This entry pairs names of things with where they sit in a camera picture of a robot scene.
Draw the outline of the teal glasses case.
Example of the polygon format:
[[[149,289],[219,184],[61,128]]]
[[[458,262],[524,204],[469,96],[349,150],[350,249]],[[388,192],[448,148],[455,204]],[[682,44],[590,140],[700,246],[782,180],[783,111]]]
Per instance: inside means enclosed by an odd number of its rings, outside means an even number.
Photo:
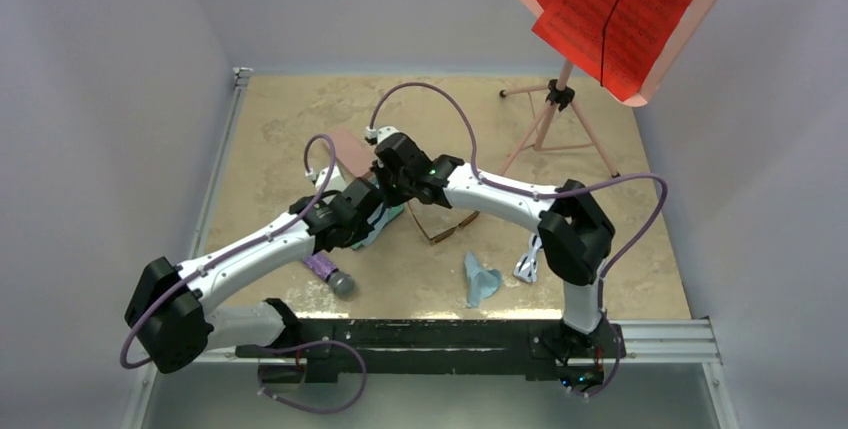
[[[389,223],[391,223],[391,222],[393,222],[393,221],[394,221],[394,220],[395,220],[398,216],[400,216],[400,215],[403,213],[403,211],[404,211],[404,207],[403,207],[403,206],[395,206],[395,207],[390,207],[390,209],[391,209],[391,219],[390,219],[390,221],[388,222],[388,224],[389,224]],[[374,216],[376,216],[376,215],[377,215],[377,213],[378,213],[378,211],[377,211],[375,214],[373,214],[373,215],[372,215],[372,216],[368,219],[368,222],[369,222],[369,223],[370,223],[370,219],[372,219]],[[355,248],[354,248],[354,246],[355,246],[357,243],[355,243],[355,244],[353,244],[353,245],[351,246],[351,248],[352,248],[353,250],[358,250],[358,249],[355,249]]]

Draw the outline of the brown sunglasses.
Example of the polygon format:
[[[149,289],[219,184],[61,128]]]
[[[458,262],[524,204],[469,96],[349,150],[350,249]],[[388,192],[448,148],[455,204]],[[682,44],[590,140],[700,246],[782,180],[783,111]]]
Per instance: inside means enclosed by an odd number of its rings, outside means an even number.
[[[472,224],[479,216],[475,211],[450,209],[436,204],[425,205],[415,199],[406,203],[406,211],[430,245],[446,240]]]

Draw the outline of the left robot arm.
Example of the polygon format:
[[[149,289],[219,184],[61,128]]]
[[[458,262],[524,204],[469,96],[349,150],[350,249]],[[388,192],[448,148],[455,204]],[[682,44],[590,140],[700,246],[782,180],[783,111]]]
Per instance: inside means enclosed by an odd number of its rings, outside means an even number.
[[[218,333],[212,313],[266,274],[317,252],[347,248],[373,229],[370,217],[387,202],[381,189],[357,178],[343,190],[304,196],[263,228],[211,254],[171,263],[149,262],[127,305],[130,334],[120,364],[153,364],[176,372],[209,348]]]

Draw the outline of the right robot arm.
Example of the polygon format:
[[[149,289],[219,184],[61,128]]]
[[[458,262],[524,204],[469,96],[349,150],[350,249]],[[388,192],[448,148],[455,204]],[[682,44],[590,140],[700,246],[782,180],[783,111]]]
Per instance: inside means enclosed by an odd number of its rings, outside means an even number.
[[[388,203],[485,213],[539,237],[550,270],[565,294],[561,341],[584,356],[601,340],[600,272],[611,252],[615,228],[585,187],[569,180],[561,187],[534,186],[486,172],[454,156],[429,158],[406,134],[388,126],[369,129],[372,171]]]

